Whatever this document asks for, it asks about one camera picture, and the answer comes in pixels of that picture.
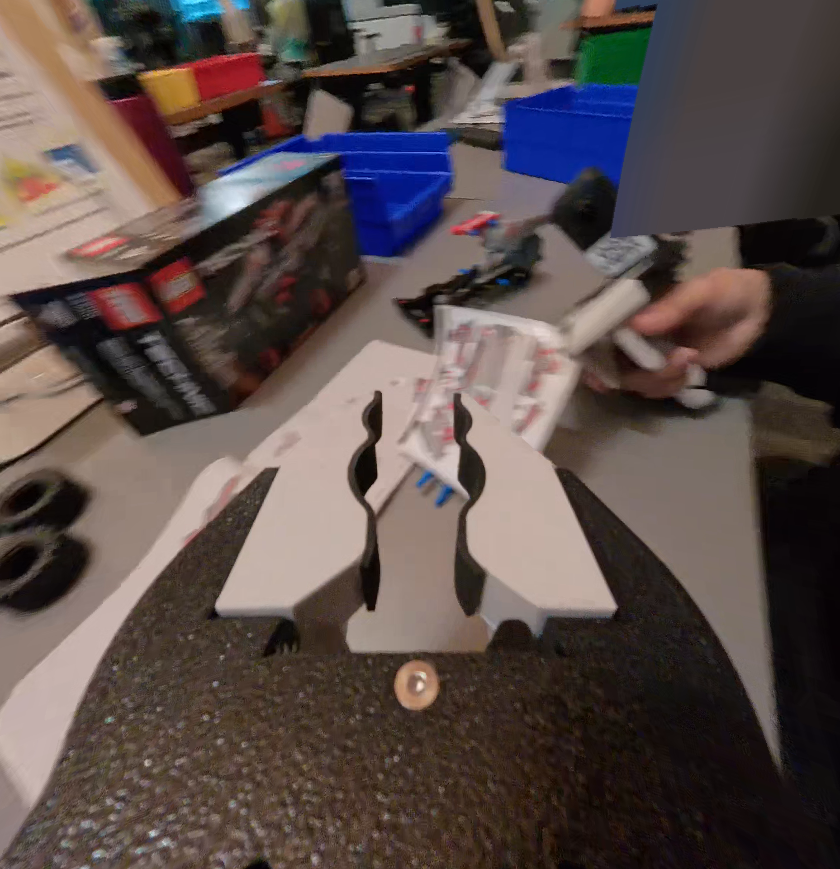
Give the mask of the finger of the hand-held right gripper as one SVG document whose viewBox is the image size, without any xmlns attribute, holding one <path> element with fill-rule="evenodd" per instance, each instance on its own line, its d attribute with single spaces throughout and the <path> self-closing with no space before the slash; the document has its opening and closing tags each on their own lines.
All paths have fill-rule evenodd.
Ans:
<svg viewBox="0 0 840 869">
<path fill-rule="evenodd" d="M 640 280 L 619 280 L 574 308 L 561 323 L 566 356 L 581 356 L 650 304 Z"/>
</svg>

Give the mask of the person's right hand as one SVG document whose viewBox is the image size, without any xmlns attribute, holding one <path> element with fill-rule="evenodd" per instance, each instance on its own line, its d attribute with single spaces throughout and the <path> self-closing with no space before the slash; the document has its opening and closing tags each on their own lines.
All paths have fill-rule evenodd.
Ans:
<svg viewBox="0 0 840 869">
<path fill-rule="evenodd" d="M 678 284 L 630 322 L 636 333 L 672 343 L 662 368 L 650 373 L 621 363 L 616 387 L 590 371 L 581 381 L 599 394 L 620 391 L 647 399 L 678 397 L 693 366 L 707 371 L 734 367 L 740 380 L 775 384 L 775 377 L 744 364 L 769 320 L 771 301 L 764 271 L 717 268 Z"/>
</svg>

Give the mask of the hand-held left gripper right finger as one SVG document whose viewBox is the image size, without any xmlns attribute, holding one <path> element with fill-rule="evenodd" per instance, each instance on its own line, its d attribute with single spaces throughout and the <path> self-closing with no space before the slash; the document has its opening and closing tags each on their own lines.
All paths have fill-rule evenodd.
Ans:
<svg viewBox="0 0 840 869">
<path fill-rule="evenodd" d="M 454 397 L 455 594 L 495 635 L 542 635 L 551 620 L 617 612 L 557 467 L 464 392 Z"/>
</svg>

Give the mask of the blue storage bin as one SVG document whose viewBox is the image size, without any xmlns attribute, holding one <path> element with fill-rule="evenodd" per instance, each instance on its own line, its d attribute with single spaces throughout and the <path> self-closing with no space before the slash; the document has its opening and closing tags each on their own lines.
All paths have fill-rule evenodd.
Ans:
<svg viewBox="0 0 840 869">
<path fill-rule="evenodd" d="M 565 85 L 503 106 L 502 167 L 569 184 L 596 168 L 620 184 L 637 85 Z"/>
<path fill-rule="evenodd" d="M 361 253 L 395 257 L 441 217 L 454 179 L 449 144 L 442 130 L 296 136 L 218 169 L 217 175 L 223 178 L 285 153 L 335 154 L 341 158 Z"/>
</svg>

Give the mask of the printed white instruction sheet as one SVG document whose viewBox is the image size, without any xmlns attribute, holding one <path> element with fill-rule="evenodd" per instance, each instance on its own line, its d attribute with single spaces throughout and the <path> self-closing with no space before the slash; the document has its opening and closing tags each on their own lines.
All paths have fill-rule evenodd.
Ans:
<svg viewBox="0 0 840 869">
<path fill-rule="evenodd" d="M 0 33 L 0 323 L 17 318 L 13 294 L 66 280 L 66 250 L 142 213 Z"/>
</svg>

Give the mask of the white sticker sheet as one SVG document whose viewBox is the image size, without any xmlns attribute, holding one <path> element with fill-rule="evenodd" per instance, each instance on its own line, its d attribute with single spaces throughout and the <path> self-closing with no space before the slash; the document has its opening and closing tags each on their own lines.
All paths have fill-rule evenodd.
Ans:
<svg viewBox="0 0 840 869">
<path fill-rule="evenodd" d="M 435 360 L 399 452 L 444 485 L 458 488 L 454 397 L 478 402 L 506 429 L 544 452 L 581 377 L 562 333 L 540 320 L 438 305 Z"/>
</svg>

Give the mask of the wooden background table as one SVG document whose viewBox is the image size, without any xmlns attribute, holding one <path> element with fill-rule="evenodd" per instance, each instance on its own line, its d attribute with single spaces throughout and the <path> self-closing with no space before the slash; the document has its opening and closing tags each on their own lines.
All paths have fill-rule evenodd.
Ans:
<svg viewBox="0 0 840 869">
<path fill-rule="evenodd" d="M 438 44 L 406 44 L 393 50 L 318 65 L 301 74 L 311 90 L 323 90 L 352 109 L 349 131 L 365 133 L 361 120 L 364 93 L 373 83 L 393 82 L 413 86 L 414 120 L 424 126 L 433 120 L 431 64 L 462 54 L 471 47 L 468 38 L 447 38 Z"/>
</svg>

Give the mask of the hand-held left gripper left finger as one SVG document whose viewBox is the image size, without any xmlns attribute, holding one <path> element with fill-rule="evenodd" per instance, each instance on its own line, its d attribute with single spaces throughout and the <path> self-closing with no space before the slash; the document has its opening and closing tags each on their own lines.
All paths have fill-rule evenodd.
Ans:
<svg viewBox="0 0 840 869">
<path fill-rule="evenodd" d="M 214 604 L 223 618 L 351 618 L 380 588 L 375 511 L 382 392 L 307 429 L 275 471 Z"/>
</svg>

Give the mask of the grey red toy assembly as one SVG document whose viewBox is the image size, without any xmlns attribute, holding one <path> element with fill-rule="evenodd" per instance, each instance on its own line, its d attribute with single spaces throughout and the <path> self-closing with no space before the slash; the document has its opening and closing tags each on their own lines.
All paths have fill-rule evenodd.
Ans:
<svg viewBox="0 0 840 869">
<path fill-rule="evenodd" d="M 449 227 L 452 236 L 476 237 L 483 248 L 482 268 L 523 268 L 531 271 L 541 260 L 540 227 L 550 223 L 550 215 L 526 219 L 504 219 L 499 212 L 478 212 Z"/>
</svg>

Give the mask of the yellow storage bin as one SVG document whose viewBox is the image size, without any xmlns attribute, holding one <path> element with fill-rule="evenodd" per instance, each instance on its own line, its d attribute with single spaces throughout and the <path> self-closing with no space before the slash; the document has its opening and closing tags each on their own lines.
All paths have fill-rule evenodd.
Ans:
<svg viewBox="0 0 840 869">
<path fill-rule="evenodd" d="M 141 71 L 137 79 L 161 114 L 182 113 L 201 102 L 194 72 L 187 65 Z"/>
</svg>

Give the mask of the grey desk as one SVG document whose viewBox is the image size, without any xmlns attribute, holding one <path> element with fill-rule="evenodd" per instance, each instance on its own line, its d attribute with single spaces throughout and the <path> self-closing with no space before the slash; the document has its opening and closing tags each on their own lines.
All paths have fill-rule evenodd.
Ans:
<svg viewBox="0 0 840 869">
<path fill-rule="evenodd" d="M 20 680 L 100 607 L 154 546 L 196 477 L 225 456 L 242 460 L 304 408 L 373 340 L 424 350 L 392 298 L 475 263 L 478 244 L 449 226 L 490 209 L 534 212 L 564 189 L 506 172 L 500 155 L 451 147 L 455 184 L 444 217 L 409 256 L 369 260 L 368 281 L 239 409 L 139 439 L 99 406 L 25 462 L 0 474 L 0 491 L 35 467 L 59 467 L 93 491 L 79 536 L 91 564 L 65 600 L 31 617 L 0 611 L 0 708 Z M 751 404 L 729 398 L 703 418 L 626 397 L 579 391 L 575 419 L 547 454 L 576 473 L 692 596 L 736 665 L 778 755 L 778 724 L 758 505 Z"/>
</svg>

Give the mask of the dark red bin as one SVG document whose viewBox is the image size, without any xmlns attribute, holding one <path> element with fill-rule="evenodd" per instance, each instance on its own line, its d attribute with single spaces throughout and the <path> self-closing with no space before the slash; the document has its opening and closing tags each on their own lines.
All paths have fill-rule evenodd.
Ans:
<svg viewBox="0 0 840 869">
<path fill-rule="evenodd" d="M 146 153 L 180 196 L 187 199 L 196 195 L 196 185 L 185 158 L 152 99 L 146 93 L 141 93 L 111 100 L 111 106 L 137 134 Z"/>
</svg>

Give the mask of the black toy chassis frame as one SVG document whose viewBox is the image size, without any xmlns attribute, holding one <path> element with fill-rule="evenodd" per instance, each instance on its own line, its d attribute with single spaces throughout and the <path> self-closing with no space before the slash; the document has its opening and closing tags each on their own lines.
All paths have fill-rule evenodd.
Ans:
<svg viewBox="0 0 840 869">
<path fill-rule="evenodd" d="M 392 302 L 404 320 L 426 337 L 433 337 L 437 306 L 488 308 L 503 296 L 521 291 L 530 282 L 533 271 L 533 267 L 514 264 L 490 271 L 479 267 L 459 270 L 448 281 L 431 284 L 414 298 L 395 298 Z"/>
</svg>

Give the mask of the red storage bin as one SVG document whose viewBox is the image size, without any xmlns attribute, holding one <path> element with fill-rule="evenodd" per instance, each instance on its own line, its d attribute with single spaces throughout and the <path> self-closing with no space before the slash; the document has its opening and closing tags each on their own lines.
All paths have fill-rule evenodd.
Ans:
<svg viewBox="0 0 840 869">
<path fill-rule="evenodd" d="M 193 74 L 200 102 L 210 102 L 249 90 L 266 81 L 256 52 L 217 55 L 187 64 Z"/>
</svg>

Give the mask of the open white instruction booklet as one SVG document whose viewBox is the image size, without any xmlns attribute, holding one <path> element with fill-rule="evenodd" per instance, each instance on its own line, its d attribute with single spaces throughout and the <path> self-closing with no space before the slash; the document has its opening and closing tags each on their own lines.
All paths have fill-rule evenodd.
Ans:
<svg viewBox="0 0 840 869">
<path fill-rule="evenodd" d="M 383 392 L 383 439 L 378 483 L 369 504 L 382 511 L 410 464 L 395 447 L 407 419 L 414 384 L 433 370 L 427 353 L 371 342 L 331 374 L 311 360 L 311 387 L 300 374 L 294 414 L 279 411 L 279 426 L 242 459 L 255 425 L 270 422 L 263 409 L 224 418 L 142 440 L 115 436 L 90 457 L 94 464 L 69 476 L 89 484 L 93 501 L 80 535 L 91 562 L 60 601 L 28 617 L 0 614 L 0 776 L 25 811 L 38 801 L 73 713 L 121 622 L 179 550 L 211 522 L 262 470 L 275 467 L 306 432 L 324 419 Z"/>
</svg>

